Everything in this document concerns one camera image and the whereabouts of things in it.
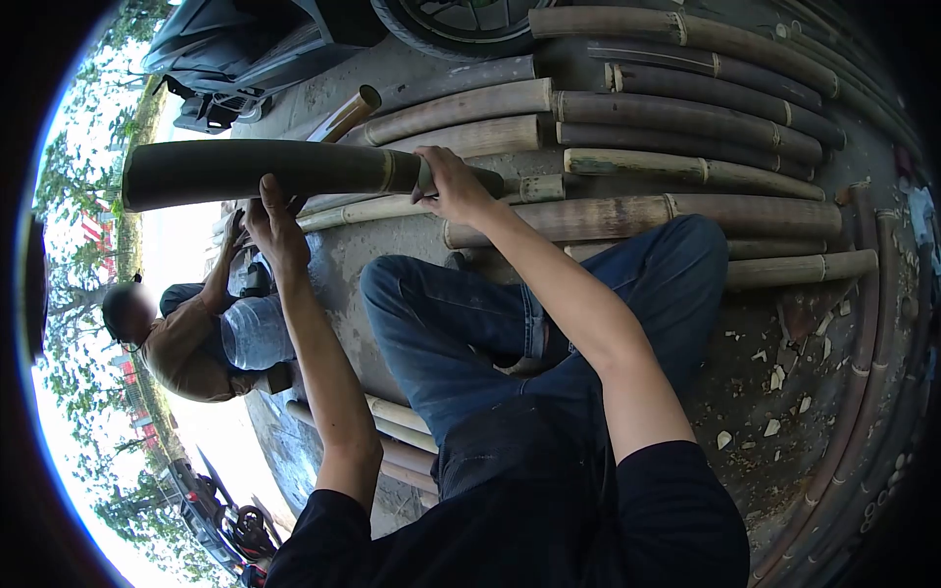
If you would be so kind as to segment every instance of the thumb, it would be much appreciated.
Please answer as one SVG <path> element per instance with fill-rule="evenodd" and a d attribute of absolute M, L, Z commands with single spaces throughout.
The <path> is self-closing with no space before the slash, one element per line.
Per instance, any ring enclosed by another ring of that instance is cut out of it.
<path fill-rule="evenodd" d="M 284 195 L 281 193 L 281 186 L 278 185 L 275 174 L 266 173 L 262 176 L 259 192 L 262 195 L 262 205 L 269 218 L 277 222 L 287 215 Z"/>

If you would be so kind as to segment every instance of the concrete ground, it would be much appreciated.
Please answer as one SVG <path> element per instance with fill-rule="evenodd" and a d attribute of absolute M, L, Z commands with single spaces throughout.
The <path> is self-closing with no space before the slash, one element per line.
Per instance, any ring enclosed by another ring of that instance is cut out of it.
<path fill-rule="evenodd" d="M 633 4 L 677 9 L 677 4 L 669 0 Z M 793 18 L 777 11 L 774 5 L 744 0 L 686 2 L 685 10 L 765 33 L 773 30 L 778 22 L 789 23 Z M 601 63 L 585 56 L 584 40 L 543 43 L 537 50 L 537 57 L 542 74 L 552 76 L 557 89 L 603 90 Z M 276 98 L 266 119 L 248 127 L 236 126 L 231 135 L 233 138 L 302 138 L 310 131 L 312 120 L 339 105 L 361 84 L 384 87 L 454 66 L 452 62 L 413 51 L 389 36 L 333 70 L 285 91 Z M 832 161 L 818 169 L 815 183 L 824 188 L 831 199 L 840 187 L 870 180 L 874 204 L 896 209 L 902 218 L 897 230 L 902 254 L 913 251 L 914 240 L 907 211 L 900 204 L 890 143 L 856 114 L 839 105 L 829 103 L 826 111 L 846 131 L 849 144 L 844 151 L 835 151 Z M 469 163 L 500 171 L 505 177 L 560 173 L 562 149 L 554 143 L 550 118 L 542 122 L 542 150 L 476 158 Z M 681 185 L 586 182 L 578 178 L 566 178 L 566 186 L 570 198 L 690 191 L 688 186 Z M 844 209 L 843 213 L 845 224 L 851 226 L 852 207 Z M 311 236 L 312 274 L 320 298 L 364 388 L 376 396 L 403 404 L 405 396 L 396 387 L 379 355 L 366 320 L 359 298 L 359 273 L 369 260 L 383 254 L 404 254 L 429 262 L 443 262 L 448 250 L 440 238 L 441 226 L 438 219 L 419 215 L 322 230 Z M 486 265 L 485 272 L 501 269 L 502 280 L 514 277 L 493 252 L 475 251 L 471 258 Z M 900 296 L 909 293 L 913 271 L 907 263 L 901 264 Z M 849 371 L 845 362 L 840 363 L 853 350 L 858 323 L 856 314 L 851 313 L 835 319 L 824 337 L 809 336 L 783 389 L 771 392 L 770 373 L 782 337 L 775 310 L 780 294 L 780 290 L 764 290 L 726 296 L 699 377 L 698 392 L 681 399 L 713 468 L 746 519 L 753 558 L 763 554 L 786 524 L 826 447 Z M 851 290 L 848 297 L 855 307 L 856 291 Z M 909 325 L 900 320 L 896 331 L 897 349 L 907 348 L 908 336 Z M 832 342 L 832 352 L 826 359 L 822 357 L 825 338 Z M 761 350 L 765 351 L 767 361 L 751 359 Z M 887 399 L 898 390 L 895 374 L 901 365 L 901 353 L 889 366 Z M 247 399 L 249 414 L 268 463 L 295 513 L 303 508 L 320 458 L 316 434 L 284 413 L 286 400 L 296 396 L 303 397 L 299 386 L 276 397 Z M 792 411 L 805 396 L 811 397 L 807 412 Z M 763 432 L 770 419 L 779 420 L 781 430 L 765 437 Z M 733 441 L 720 451 L 716 437 L 721 431 L 729 432 Z M 393 531 L 418 517 L 422 508 L 417 499 L 416 491 L 410 487 L 382 477 L 374 509 L 374 534 Z"/>

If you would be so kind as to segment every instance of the black shirt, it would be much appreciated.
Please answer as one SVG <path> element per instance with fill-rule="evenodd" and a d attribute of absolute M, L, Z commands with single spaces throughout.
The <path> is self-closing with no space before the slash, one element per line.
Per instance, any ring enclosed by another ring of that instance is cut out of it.
<path fill-rule="evenodd" d="M 594 460 L 576 457 L 584 449 L 578 442 L 566 444 L 577 435 L 547 437 L 566 421 L 544 407 L 524 395 L 487 411 L 488 420 L 508 415 L 503 431 L 534 433 L 522 449 L 516 440 L 490 437 L 499 449 L 491 455 L 524 461 L 494 469 L 494 477 L 469 484 L 375 541 L 356 501 L 314 491 L 271 565 L 266 588 L 746 585 L 742 519 L 698 445 L 670 441 L 629 455 L 616 467 L 616 499 L 606 506 Z M 534 419 L 543 421 L 541 432 Z M 464 424 L 441 448 L 452 445 L 448 462 L 467 459 L 475 451 L 464 448 L 483 438 L 452 438 Z M 446 480 L 447 469 L 439 464 Z M 470 477 L 476 473 L 471 469 Z M 442 495 L 448 496 L 446 487 Z"/>

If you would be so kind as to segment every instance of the jeans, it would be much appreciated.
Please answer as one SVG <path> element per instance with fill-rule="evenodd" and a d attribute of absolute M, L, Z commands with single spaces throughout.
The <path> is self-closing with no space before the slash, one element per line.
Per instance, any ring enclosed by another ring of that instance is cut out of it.
<path fill-rule="evenodd" d="M 728 249 L 718 225 L 682 216 L 582 266 L 637 316 L 682 397 L 702 361 L 726 281 Z M 543 357 L 550 317 L 528 286 L 493 284 L 400 255 L 370 262 L 359 283 L 379 350 L 439 446 L 454 425 L 519 394 L 550 396 L 587 427 L 603 429 L 601 383 L 578 350 L 536 377 L 519 379 L 471 349 Z"/>

